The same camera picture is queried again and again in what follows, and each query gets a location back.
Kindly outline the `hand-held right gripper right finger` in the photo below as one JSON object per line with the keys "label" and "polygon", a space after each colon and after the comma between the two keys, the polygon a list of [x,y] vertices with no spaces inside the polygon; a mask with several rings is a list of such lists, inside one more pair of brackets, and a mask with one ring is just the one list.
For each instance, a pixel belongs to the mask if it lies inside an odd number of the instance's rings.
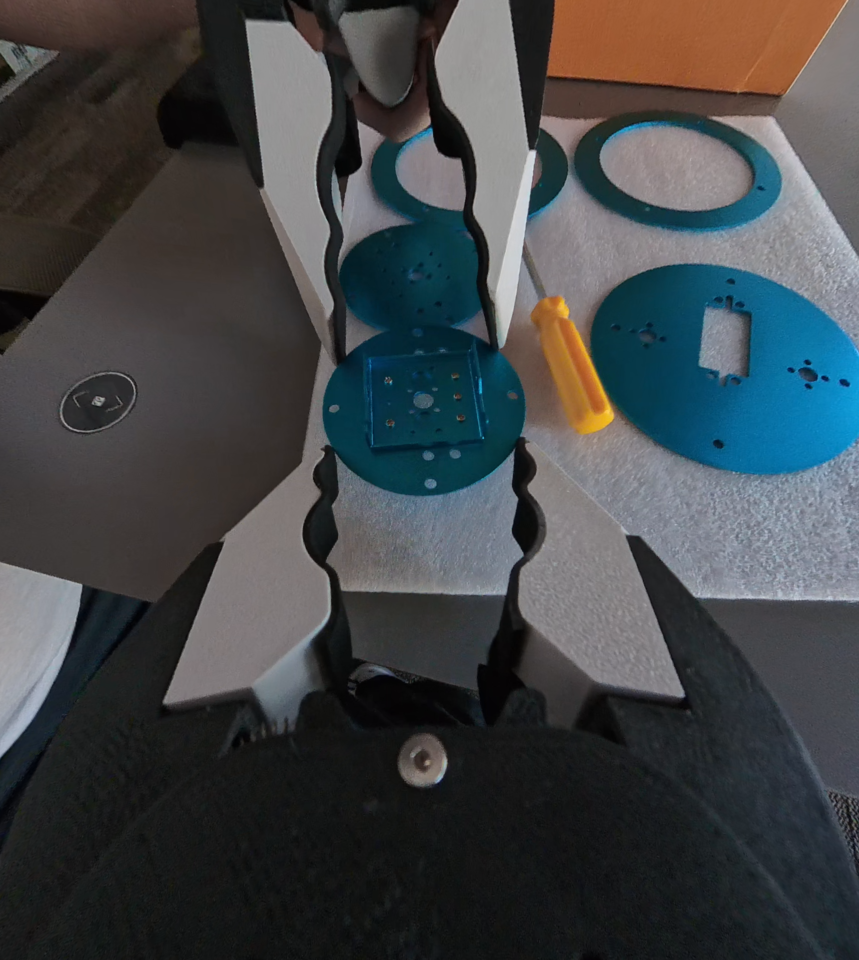
{"label": "hand-held right gripper right finger", "polygon": [[497,631],[478,666],[493,725],[516,690],[543,698],[545,718],[574,728],[608,695],[678,707],[671,652],[619,522],[536,443],[513,454],[517,498],[510,570]]}

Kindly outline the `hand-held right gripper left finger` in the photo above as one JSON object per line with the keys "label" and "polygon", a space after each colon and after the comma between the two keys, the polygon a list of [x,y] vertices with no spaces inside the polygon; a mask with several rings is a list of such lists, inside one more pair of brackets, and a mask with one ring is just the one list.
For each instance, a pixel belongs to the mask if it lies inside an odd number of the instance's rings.
{"label": "hand-held right gripper left finger", "polygon": [[315,691],[344,692],[351,632],[336,571],[337,457],[305,459],[226,534],[163,704],[250,701],[295,724]]}

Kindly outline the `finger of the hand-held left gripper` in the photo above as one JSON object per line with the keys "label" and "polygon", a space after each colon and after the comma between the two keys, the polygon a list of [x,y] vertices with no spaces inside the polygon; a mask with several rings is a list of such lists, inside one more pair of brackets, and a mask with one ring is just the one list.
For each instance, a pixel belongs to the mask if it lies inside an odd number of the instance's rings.
{"label": "finger of the hand-held left gripper", "polygon": [[246,18],[260,196],[306,314],[328,356],[346,354],[336,172],[348,117],[340,57],[285,15]]}
{"label": "finger of the hand-held left gripper", "polygon": [[541,3],[459,1],[428,70],[437,147],[460,160],[489,342],[508,338],[541,121]]}

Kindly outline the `small blue round plate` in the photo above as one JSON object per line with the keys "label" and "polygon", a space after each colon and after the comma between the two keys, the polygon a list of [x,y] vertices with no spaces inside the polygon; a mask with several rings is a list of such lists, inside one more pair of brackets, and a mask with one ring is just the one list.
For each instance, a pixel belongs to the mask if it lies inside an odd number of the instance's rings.
{"label": "small blue round plate", "polygon": [[[367,441],[365,361],[469,346],[475,346],[478,354],[484,439],[454,446],[373,450]],[[523,385],[508,358],[473,334],[443,326],[386,331],[362,342],[330,375],[323,399],[327,440],[342,463],[380,489],[412,497],[452,494],[493,474],[513,453],[526,414]]]}
{"label": "small blue round plate", "polygon": [[363,238],[346,254],[339,279],[351,313],[372,328],[455,327],[481,312],[478,269],[467,233],[419,222]]}

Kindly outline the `blue square metal bracket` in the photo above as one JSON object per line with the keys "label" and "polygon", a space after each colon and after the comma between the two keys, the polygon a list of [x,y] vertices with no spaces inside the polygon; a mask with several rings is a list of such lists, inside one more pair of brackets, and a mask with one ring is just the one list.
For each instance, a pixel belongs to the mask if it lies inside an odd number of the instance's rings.
{"label": "blue square metal bracket", "polygon": [[363,378],[367,442],[388,452],[484,439],[483,379],[474,345],[372,356]]}

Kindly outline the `yellow handled screwdriver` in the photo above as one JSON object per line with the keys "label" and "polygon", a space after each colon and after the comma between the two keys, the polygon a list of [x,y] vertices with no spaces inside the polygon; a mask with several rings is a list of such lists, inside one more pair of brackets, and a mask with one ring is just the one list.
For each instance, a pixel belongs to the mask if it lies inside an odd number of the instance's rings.
{"label": "yellow handled screwdriver", "polygon": [[613,422],[614,410],[590,352],[571,319],[566,300],[547,294],[527,242],[522,245],[521,261],[537,297],[530,319],[567,422],[581,435],[599,432]]}

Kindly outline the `round black desk control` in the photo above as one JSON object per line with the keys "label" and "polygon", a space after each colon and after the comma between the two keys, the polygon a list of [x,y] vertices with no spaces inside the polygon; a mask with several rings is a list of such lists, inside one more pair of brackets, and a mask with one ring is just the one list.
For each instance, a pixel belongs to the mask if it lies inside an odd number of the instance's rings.
{"label": "round black desk control", "polygon": [[59,420],[75,434],[100,433],[128,417],[137,398],[137,383],[128,373],[100,371],[66,390],[59,404]]}

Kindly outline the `white foam sheet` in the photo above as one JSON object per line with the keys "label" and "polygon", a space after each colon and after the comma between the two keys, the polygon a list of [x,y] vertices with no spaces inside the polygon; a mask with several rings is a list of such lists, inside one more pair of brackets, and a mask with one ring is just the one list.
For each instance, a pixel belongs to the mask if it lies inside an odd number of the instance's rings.
{"label": "white foam sheet", "polygon": [[[676,263],[733,267],[777,282],[828,314],[859,351],[859,257],[778,122],[719,118],[781,168],[781,195],[742,229],[650,228],[591,198],[570,167],[527,241],[548,293],[562,296],[589,339],[606,296],[641,272]],[[611,176],[656,202],[725,203],[748,174],[722,143],[685,129],[628,131],[606,150]],[[530,314],[522,268],[505,354],[526,400],[523,435],[629,534],[647,541],[704,598],[859,601],[859,437],[829,462],[749,475],[693,462],[655,443],[616,411],[579,436],[567,423]],[[339,544],[330,562],[355,592],[502,594],[519,548],[512,462],[450,494],[378,490],[338,463]]]}

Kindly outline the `orange cardboard box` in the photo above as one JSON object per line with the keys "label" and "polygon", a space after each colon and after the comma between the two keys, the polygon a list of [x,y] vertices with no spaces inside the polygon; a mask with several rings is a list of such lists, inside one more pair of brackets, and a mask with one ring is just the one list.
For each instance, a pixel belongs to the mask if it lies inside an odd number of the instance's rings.
{"label": "orange cardboard box", "polygon": [[557,1],[551,78],[782,96],[844,1]]}

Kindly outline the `large blue oval plate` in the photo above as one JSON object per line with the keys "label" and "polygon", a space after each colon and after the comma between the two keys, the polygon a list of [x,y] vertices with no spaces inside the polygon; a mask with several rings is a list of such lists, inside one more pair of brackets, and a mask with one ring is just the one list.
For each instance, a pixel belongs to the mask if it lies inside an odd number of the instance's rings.
{"label": "large blue oval plate", "polygon": [[[749,320],[746,375],[700,362],[708,309]],[[818,306],[757,273],[676,264],[615,286],[591,358],[616,408],[657,444],[737,474],[794,474],[859,438],[859,351]]]}

